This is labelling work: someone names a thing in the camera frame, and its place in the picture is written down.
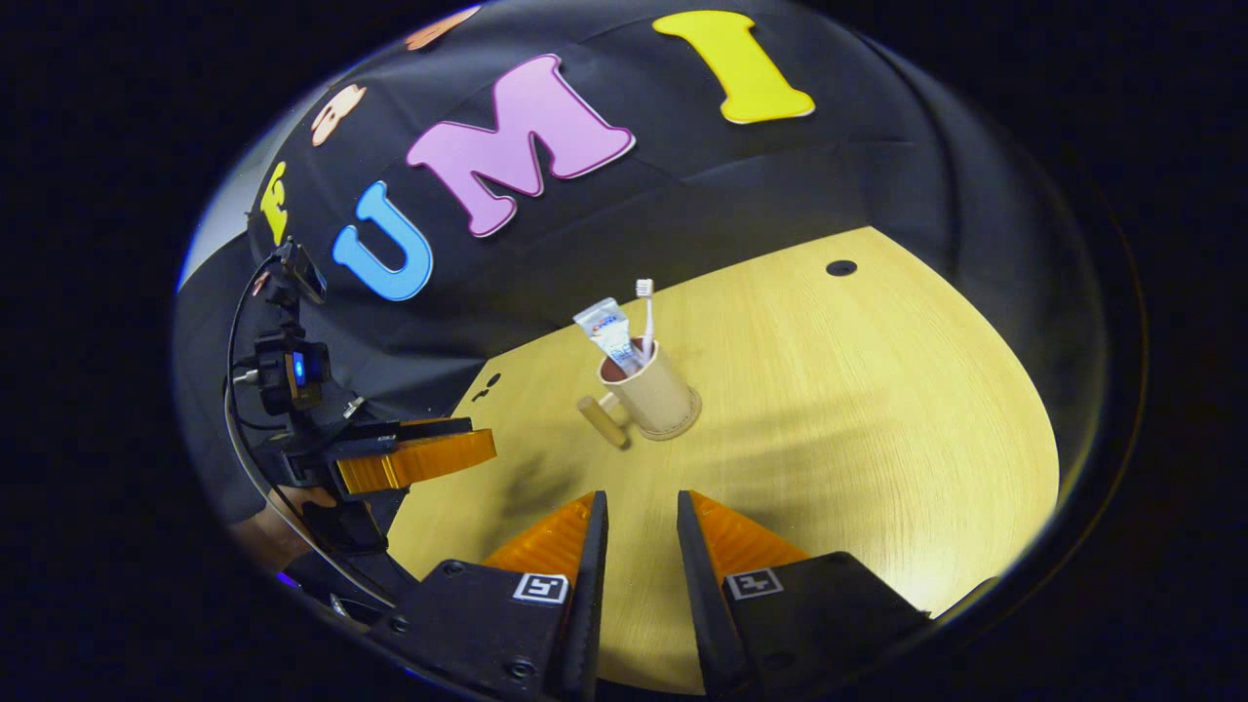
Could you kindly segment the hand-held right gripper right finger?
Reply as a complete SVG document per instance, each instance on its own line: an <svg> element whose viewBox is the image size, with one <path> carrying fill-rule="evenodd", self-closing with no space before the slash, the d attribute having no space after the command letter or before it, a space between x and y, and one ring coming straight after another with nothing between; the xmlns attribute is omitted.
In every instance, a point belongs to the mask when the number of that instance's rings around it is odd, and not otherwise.
<svg viewBox="0 0 1248 702"><path fill-rule="evenodd" d="M698 490L676 530L709 697L830 698L932 628L854 555L806 555Z"/></svg>

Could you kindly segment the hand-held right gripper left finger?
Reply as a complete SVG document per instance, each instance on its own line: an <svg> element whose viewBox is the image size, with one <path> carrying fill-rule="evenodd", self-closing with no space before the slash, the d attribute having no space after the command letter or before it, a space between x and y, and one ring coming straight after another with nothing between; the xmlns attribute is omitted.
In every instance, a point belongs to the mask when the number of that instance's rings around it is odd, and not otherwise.
<svg viewBox="0 0 1248 702"><path fill-rule="evenodd" d="M609 508L592 490L484 565L446 560L369 627L369 645L468 701L592 701Z"/></svg>

